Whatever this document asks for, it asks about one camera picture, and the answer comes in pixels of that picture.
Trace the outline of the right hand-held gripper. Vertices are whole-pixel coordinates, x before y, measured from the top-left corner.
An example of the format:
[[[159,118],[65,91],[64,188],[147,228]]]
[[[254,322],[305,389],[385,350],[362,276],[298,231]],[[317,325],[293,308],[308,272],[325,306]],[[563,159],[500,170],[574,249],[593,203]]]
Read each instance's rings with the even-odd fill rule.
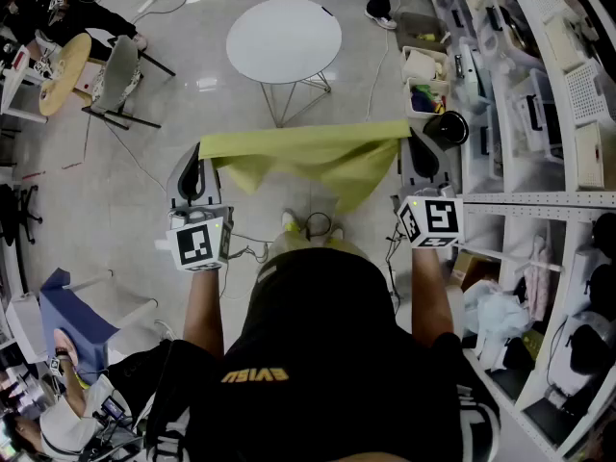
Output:
[[[451,181],[444,150],[418,131],[399,141],[401,178],[396,213],[400,232],[413,249],[447,248],[464,243],[463,200]],[[416,174],[438,186],[414,186]]]

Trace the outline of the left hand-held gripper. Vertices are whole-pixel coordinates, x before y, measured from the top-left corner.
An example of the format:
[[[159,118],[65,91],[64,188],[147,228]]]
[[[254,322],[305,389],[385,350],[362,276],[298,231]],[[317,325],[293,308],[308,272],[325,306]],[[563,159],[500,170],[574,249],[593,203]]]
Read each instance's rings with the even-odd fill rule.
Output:
[[[172,256],[178,270],[189,272],[217,270],[228,263],[234,226],[234,209],[220,205],[218,171],[211,159],[199,161],[198,152],[199,143],[180,158],[167,179],[169,205],[183,207],[169,211],[166,236],[155,242],[157,250]],[[189,207],[198,198],[207,206]]]

